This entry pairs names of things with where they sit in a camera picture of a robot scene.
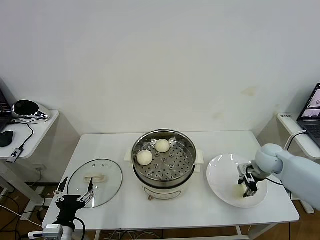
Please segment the white plate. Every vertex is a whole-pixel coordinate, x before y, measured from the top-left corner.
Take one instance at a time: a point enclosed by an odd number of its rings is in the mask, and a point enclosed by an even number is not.
[[[250,163],[247,159],[235,155],[224,154],[215,157],[206,169],[206,179],[213,192],[227,204],[238,208],[253,208],[261,204],[268,193],[267,181],[257,184],[258,192],[254,196],[243,198],[246,191],[238,185],[238,165]]]

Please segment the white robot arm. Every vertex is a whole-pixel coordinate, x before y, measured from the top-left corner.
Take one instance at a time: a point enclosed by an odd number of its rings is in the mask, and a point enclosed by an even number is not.
[[[266,144],[251,164],[239,165],[238,171],[238,183],[247,186],[243,197],[253,196],[258,191],[257,182],[272,174],[301,200],[320,210],[320,165],[309,159],[294,156],[276,144]]]

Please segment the white table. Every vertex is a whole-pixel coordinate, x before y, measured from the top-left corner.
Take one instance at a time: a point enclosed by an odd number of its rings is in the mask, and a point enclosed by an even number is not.
[[[299,113],[279,113],[277,115],[277,118],[290,135],[303,130],[297,123],[298,117]],[[320,148],[307,134],[296,136],[294,140],[304,152],[304,154],[307,155],[310,159],[320,160]]]
[[[42,139],[45,137],[51,126],[57,120],[59,116],[59,111],[50,110],[51,117],[48,121],[38,124],[29,123],[29,126],[33,129],[34,134],[32,137],[24,144],[24,151],[21,153],[20,157],[17,161],[21,161],[23,159],[27,159],[31,157],[31,155],[35,152],[38,145],[41,143]],[[38,187],[36,191],[33,191],[25,182],[20,179],[19,176],[14,174],[10,165],[15,163],[6,163],[8,157],[13,153],[13,151],[21,146],[21,144],[31,135],[31,130],[25,124],[13,124],[7,125],[3,132],[5,131],[13,131],[13,139],[12,143],[6,147],[0,148],[0,177],[2,177],[5,181],[13,185],[16,189],[18,189],[21,193],[23,193],[26,197],[30,199],[30,203],[25,209],[25,212],[33,211],[35,206],[42,206],[44,200],[39,194],[43,191],[44,187]],[[24,214],[25,217],[29,218],[31,213]]]
[[[134,230],[260,225],[250,230],[249,236],[254,239],[277,223],[299,220],[300,216],[283,186],[268,182],[266,199],[254,208],[228,205],[210,189],[206,179],[206,168],[214,157],[232,153],[249,160],[255,158],[260,145],[252,132],[212,131],[185,134],[203,151],[204,165],[201,172],[193,174],[188,188],[181,197],[152,201],[149,201],[143,192],[133,168],[128,162],[124,162],[128,148],[133,146],[141,133],[83,135],[62,179],[71,177],[79,167],[94,159],[113,160],[120,165],[123,173],[122,186],[110,202],[77,212],[76,216],[84,220],[86,229]],[[52,224],[58,214],[59,209],[52,201],[42,226]],[[75,225],[76,230],[82,229],[77,221]]]
[[[25,143],[24,151],[21,153],[19,159],[30,158],[35,152],[42,139],[45,137],[51,126],[54,124],[59,116],[58,110],[50,110],[51,117],[48,121],[32,124],[29,126],[33,129],[33,136]],[[31,130],[25,124],[7,125],[2,132],[13,131],[12,143],[6,147],[0,147],[0,159],[8,159],[13,151],[21,146],[21,144],[30,136]]]

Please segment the laptop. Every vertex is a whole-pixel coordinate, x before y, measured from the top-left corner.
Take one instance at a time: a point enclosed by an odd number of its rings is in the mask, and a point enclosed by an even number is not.
[[[309,137],[320,147],[320,83],[315,86],[303,111],[296,120]]]
[[[11,107],[0,90],[0,133],[12,119]]]

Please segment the computer mouse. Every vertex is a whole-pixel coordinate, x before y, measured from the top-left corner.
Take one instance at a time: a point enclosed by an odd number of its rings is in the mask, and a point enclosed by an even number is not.
[[[4,148],[12,143],[14,131],[5,131],[0,133],[0,148]]]

